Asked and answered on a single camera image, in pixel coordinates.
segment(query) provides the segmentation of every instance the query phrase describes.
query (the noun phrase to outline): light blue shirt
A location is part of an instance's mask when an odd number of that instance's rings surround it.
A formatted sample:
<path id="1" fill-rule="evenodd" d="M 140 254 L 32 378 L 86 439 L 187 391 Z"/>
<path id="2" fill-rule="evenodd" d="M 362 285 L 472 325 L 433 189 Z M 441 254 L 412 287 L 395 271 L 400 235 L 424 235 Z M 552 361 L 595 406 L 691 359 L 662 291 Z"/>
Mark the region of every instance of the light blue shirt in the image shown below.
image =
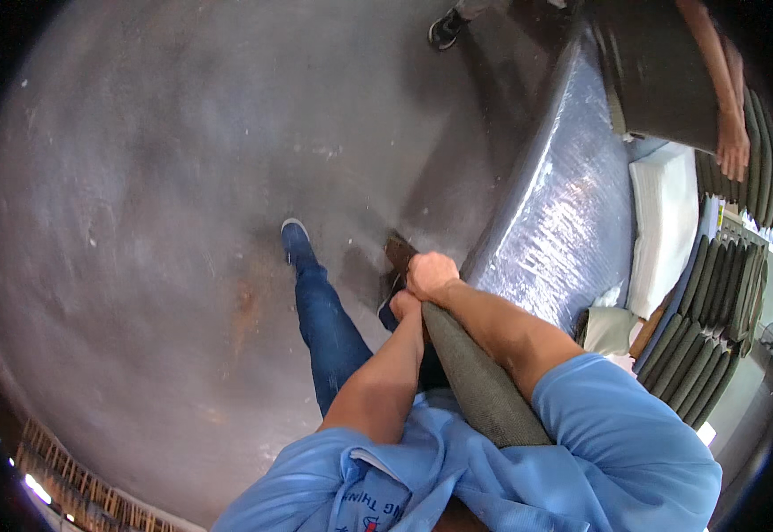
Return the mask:
<path id="1" fill-rule="evenodd" d="M 491 530 L 706 527 L 720 465 L 623 369 L 576 356 L 543 376 L 531 403 L 557 445 L 497 449 L 442 392 L 416 397 L 399 445 L 317 432 L 286 447 L 212 532 L 430 530 L 451 495 Z"/>

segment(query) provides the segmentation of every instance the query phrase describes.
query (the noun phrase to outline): person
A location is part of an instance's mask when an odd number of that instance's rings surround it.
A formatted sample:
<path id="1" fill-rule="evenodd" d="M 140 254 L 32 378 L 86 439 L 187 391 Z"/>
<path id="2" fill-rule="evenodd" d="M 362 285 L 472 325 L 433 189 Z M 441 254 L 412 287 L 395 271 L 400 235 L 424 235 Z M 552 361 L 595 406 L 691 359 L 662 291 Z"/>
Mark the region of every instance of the person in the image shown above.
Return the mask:
<path id="1" fill-rule="evenodd" d="M 281 229 L 323 422 L 289 444 L 212 527 L 227 530 L 694 530 L 720 466 L 636 379 L 562 330 L 417 254 L 374 354 L 328 282 L 303 225 Z M 417 393 L 421 305 L 448 310 L 529 401 L 556 445 L 497 449 L 448 389 Z"/>
<path id="2" fill-rule="evenodd" d="M 509 3 L 510 0 L 459 0 L 428 28 L 428 42 L 445 51 L 454 46 L 460 32 L 477 16 L 494 5 Z M 742 56 L 729 38 L 718 35 L 708 8 L 699 0 L 676 0 L 676 6 L 697 41 L 718 98 L 718 165 L 724 176 L 741 182 L 750 162 L 750 139 L 744 123 Z"/>
<path id="3" fill-rule="evenodd" d="M 699 0 L 676 0 L 706 63 L 718 97 L 718 150 L 720 171 L 730 180 L 743 181 L 750 163 L 750 139 L 744 123 L 744 66 L 742 55 L 726 36 L 718 35 L 708 8 Z"/>

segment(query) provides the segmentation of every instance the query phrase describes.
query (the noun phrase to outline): light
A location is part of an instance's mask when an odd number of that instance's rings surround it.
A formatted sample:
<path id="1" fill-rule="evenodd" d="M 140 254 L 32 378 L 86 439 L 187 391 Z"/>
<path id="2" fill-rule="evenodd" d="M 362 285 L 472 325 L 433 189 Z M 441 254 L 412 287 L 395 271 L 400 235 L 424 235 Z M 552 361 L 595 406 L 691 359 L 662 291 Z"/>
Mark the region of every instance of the light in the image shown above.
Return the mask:
<path id="1" fill-rule="evenodd" d="M 52 503 L 52 497 L 50 497 L 49 494 L 43 489 L 43 486 L 37 484 L 35 478 L 29 474 L 26 474 L 25 476 L 25 485 L 29 486 L 37 494 L 37 496 L 40 497 L 41 501 L 44 501 L 46 504 Z"/>
<path id="2" fill-rule="evenodd" d="M 703 426 L 700 427 L 700 430 L 697 431 L 697 437 L 702 441 L 706 447 L 711 445 L 711 442 L 714 440 L 714 437 L 717 436 L 718 433 L 714 430 L 714 428 L 708 424 L 708 421 L 706 423 L 703 423 Z"/>

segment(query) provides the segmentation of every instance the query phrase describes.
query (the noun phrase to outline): shirt sleeve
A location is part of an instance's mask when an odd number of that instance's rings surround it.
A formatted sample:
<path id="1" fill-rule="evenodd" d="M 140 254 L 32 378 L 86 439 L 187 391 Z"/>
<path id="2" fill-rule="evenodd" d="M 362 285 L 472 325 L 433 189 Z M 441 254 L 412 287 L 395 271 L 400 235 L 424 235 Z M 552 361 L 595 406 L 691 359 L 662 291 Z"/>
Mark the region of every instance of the shirt sleeve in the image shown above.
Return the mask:
<path id="1" fill-rule="evenodd" d="M 614 529 L 660 509 L 702 530 L 717 504 L 721 469 L 711 451 L 660 399 L 622 368 L 586 353 L 552 368 L 532 396 L 546 431 L 576 460 Z"/>
<path id="2" fill-rule="evenodd" d="M 345 451 L 368 445 L 369 438 L 343 428 L 291 443 L 268 473 L 227 507 L 212 532 L 291 531 L 316 522 L 315 529 L 325 529 L 339 488 L 359 474 L 352 461 L 343 460 Z"/>

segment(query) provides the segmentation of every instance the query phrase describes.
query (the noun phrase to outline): forearm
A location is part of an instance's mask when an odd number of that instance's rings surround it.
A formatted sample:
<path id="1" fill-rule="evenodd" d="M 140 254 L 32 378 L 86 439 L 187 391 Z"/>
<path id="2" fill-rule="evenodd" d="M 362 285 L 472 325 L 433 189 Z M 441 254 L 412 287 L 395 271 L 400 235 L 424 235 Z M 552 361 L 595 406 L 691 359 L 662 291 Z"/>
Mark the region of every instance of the forearm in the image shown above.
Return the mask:
<path id="1" fill-rule="evenodd" d="M 422 316 L 406 316 L 386 343 L 342 386 L 319 431 L 344 427 L 378 444 L 401 441 L 419 385 Z"/>
<path id="2" fill-rule="evenodd" d="M 561 329 L 457 279 L 443 287 L 434 303 L 448 310 L 508 372 L 528 401 L 547 371 L 584 352 Z"/>
<path id="3" fill-rule="evenodd" d="M 696 0 L 676 0 L 676 5 L 700 47 L 700 53 L 706 62 L 706 69 L 718 97 L 720 112 L 738 112 L 739 106 L 735 98 L 730 70 L 723 55 L 718 32 L 709 18 L 708 9 Z"/>
<path id="4" fill-rule="evenodd" d="M 730 80 L 735 91 L 735 100 L 740 109 L 744 109 L 744 60 L 738 48 L 732 41 L 723 36 L 723 53 L 726 55 L 726 66 L 730 70 Z"/>

